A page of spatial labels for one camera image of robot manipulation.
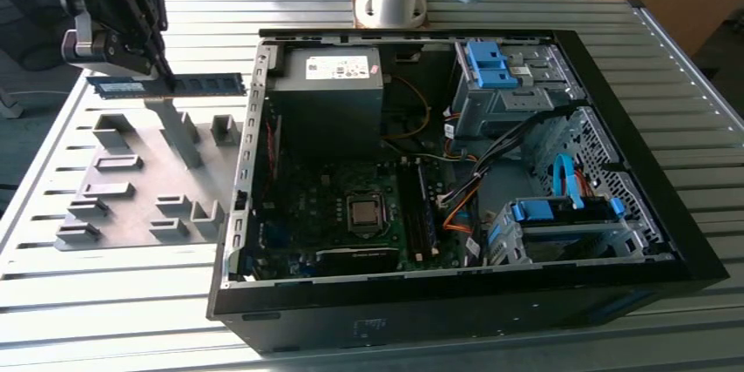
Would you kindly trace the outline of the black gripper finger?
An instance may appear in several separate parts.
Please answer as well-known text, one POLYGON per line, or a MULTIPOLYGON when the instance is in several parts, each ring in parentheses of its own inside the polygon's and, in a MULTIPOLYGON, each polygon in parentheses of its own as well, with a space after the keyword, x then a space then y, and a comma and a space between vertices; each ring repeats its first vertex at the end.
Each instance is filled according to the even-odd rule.
MULTIPOLYGON (((168 18, 164 0, 95 0, 92 9, 93 29, 93 58, 105 64, 105 41, 107 31, 115 30, 136 40, 145 40, 147 36, 156 31, 160 36, 168 29, 168 18)), ((161 36, 159 77, 148 77, 163 85, 167 92, 176 87, 175 74, 165 59, 165 44, 161 36)))
POLYGON ((161 36, 153 31, 145 40, 136 40, 115 30, 107 31, 105 74, 115 77, 159 77, 161 36))

